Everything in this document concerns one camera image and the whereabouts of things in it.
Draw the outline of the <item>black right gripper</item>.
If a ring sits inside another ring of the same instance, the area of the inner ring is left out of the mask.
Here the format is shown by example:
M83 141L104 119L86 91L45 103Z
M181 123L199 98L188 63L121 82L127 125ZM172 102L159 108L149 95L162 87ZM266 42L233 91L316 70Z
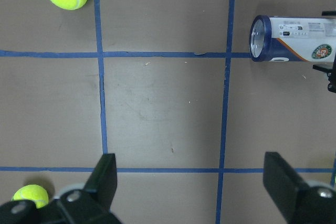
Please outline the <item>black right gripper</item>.
M322 11L322 16L336 16L336 10ZM328 77L328 91L335 93L335 61L332 65L313 65L314 70L323 72Z

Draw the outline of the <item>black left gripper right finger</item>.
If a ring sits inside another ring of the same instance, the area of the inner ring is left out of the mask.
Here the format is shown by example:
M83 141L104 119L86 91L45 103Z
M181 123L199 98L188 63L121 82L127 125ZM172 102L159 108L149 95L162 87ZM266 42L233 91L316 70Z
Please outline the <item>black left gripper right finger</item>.
M286 223L335 223L335 189L303 179L277 152L264 155L263 185Z

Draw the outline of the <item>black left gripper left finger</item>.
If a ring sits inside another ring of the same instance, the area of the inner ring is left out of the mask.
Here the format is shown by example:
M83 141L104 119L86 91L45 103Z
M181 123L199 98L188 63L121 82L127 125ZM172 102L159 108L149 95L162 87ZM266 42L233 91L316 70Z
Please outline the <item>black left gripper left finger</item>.
M114 154L103 154L82 189L72 189L42 208L29 199L1 205L1 223L121 223L110 211L117 189Z

